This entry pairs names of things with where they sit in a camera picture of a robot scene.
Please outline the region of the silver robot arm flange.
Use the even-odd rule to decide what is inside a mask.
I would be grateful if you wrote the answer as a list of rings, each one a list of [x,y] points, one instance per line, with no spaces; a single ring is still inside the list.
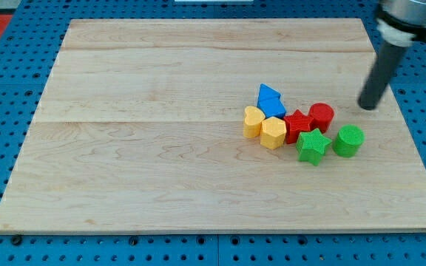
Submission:
[[[378,31],[389,44],[426,43],[426,0],[379,0],[375,17]]]

